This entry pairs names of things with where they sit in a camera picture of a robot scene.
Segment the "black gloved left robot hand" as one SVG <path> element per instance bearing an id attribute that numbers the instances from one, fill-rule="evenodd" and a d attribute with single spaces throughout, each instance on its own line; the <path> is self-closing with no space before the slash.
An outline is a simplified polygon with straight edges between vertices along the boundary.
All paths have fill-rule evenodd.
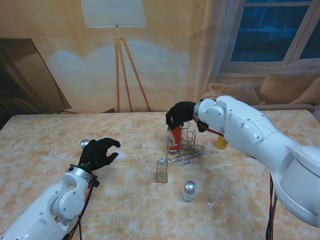
<path id="1" fill-rule="evenodd" d="M 109 166 L 119 155 L 113 152 L 107 156 L 108 149 L 111 147 L 120 148 L 119 141 L 112 138 L 92 139 L 82 150 L 78 166 L 88 171 L 95 171 L 105 166 Z"/>

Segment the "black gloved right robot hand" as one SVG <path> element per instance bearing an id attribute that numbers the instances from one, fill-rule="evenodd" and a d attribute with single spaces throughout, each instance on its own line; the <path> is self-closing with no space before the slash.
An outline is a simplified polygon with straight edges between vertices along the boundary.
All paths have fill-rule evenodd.
<path id="1" fill-rule="evenodd" d="M 167 130 L 172 131 L 184 122 L 193 120 L 195 102 L 181 101 L 176 103 L 165 115 Z"/>

